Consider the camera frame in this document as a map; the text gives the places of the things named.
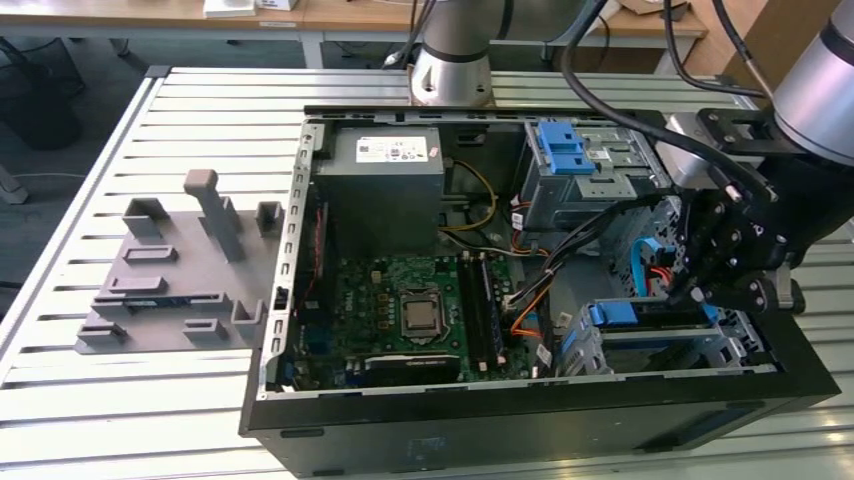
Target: green motherboard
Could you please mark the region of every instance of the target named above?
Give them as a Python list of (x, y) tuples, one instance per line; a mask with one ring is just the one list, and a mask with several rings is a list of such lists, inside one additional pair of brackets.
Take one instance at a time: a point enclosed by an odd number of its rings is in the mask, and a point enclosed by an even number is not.
[[(318, 388), (352, 386), (354, 365), (383, 355), (458, 356), (456, 381), (527, 378), (522, 341), (503, 345), (506, 363), (499, 368), (482, 371), (470, 363), (458, 261), (454, 256), (340, 260), (331, 325), (311, 327), (306, 334), (308, 350), (322, 353), (308, 355)], [(494, 298), (500, 299), (511, 292), (504, 258), (490, 258), (488, 268)]]

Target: slotted aluminum table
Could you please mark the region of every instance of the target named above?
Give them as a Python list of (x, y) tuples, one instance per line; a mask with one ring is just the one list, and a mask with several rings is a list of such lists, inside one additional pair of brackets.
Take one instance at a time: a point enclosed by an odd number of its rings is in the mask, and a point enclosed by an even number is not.
[[(586, 82), (623, 108), (677, 112), (739, 105), (675, 78), (593, 75)], [(494, 83), (500, 106), (583, 107), (557, 74), (496, 73)], [(212, 168), (238, 209), (283, 201), (303, 106), (406, 101), (398, 72), (175, 68), (146, 78), (0, 325), (4, 479), (291, 477), (236, 433), (248, 350), (80, 356), (75, 334), (119, 250), (119, 215), (132, 197), (156, 196), (168, 210), (198, 210), (183, 194), (183, 176), (191, 168)], [(809, 303), (799, 324), (842, 395), (679, 455), (412, 477), (854, 476), (854, 245), (845, 230), (813, 248), (795, 277)]]

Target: desk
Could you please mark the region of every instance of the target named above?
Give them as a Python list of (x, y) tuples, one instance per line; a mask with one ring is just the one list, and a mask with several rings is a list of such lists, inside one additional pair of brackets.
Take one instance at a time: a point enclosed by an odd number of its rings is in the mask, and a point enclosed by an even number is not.
[[(618, 108), (735, 107), (675, 77), (583, 75)], [(494, 74), (502, 107), (583, 108), (555, 73)], [(187, 170), (214, 168), (238, 209), (284, 201), (306, 104), (406, 105), (403, 72), (176, 68), (146, 78), (21, 293), (0, 324), (4, 480), (287, 480), (238, 436), (250, 351), (81, 356), (72, 350), (127, 227), (135, 196), (199, 210)], [(854, 461), (854, 245), (839, 231), (793, 272), (810, 314), (798, 323), (843, 393), (702, 448), (662, 454), (424, 472), (456, 479), (849, 478)]]
[[(303, 43), (308, 68), (323, 68), (324, 41), (403, 42), (407, 37), (410, 7), (380, 0), (302, 0), (290, 12), (259, 9), (254, 17), (212, 19), (203, 18), (202, 4), (203, 0), (0, 0), (0, 35), (296, 40)], [(613, 47), (666, 49), (663, 23), (655, 15), (637, 16), (623, 9), (609, 26)], [(675, 32), (685, 60), (707, 29), (689, 13)], [(551, 43), (563, 44), (565, 39)], [(603, 45), (603, 29), (582, 41), (582, 46)], [(665, 53), (657, 72), (670, 73), (669, 68)]]

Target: motherboard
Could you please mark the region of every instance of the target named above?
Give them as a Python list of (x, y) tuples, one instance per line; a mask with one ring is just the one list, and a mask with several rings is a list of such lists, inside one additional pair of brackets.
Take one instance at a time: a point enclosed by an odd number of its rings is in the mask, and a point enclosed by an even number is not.
[[(476, 278), (460, 282), (460, 273)], [(476, 306), (472, 284), (488, 286)], [(528, 378), (527, 347), (504, 343), (498, 316), (511, 289), (498, 256), (342, 259), (331, 322), (304, 333), (318, 388)]]

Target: yellow cable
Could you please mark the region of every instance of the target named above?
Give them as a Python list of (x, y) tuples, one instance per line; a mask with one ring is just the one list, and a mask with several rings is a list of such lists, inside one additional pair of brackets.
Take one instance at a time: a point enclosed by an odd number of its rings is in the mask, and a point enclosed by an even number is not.
[(440, 227), (439, 230), (444, 231), (444, 232), (463, 232), (466, 230), (474, 230), (475, 228), (480, 227), (482, 225), (486, 225), (487, 223), (490, 223), (490, 220), (492, 220), (492, 217), (495, 216), (495, 210), (498, 208), (498, 204), (495, 201), (495, 190), (492, 190), (492, 185), (490, 185), (490, 182), (487, 181), (486, 177), (483, 175), (480, 175), (480, 172), (478, 172), (474, 167), (471, 165), (468, 165), (466, 162), (463, 162), (462, 160), (454, 160), (454, 163), (456, 163), (458, 165), (460, 165), (466, 170), (468, 170), (468, 172), (478, 177), (478, 180), (480, 180), (480, 183), (483, 183), (483, 186), (486, 187), (486, 189), (490, 192), (490, 200), (491, 200), (491, 207), (490, 207), (490, 213), (487, 214), (487, 216), (483, 218), (483, 220), (470, 224), (470, 225), (455, 225), (451, 227)]

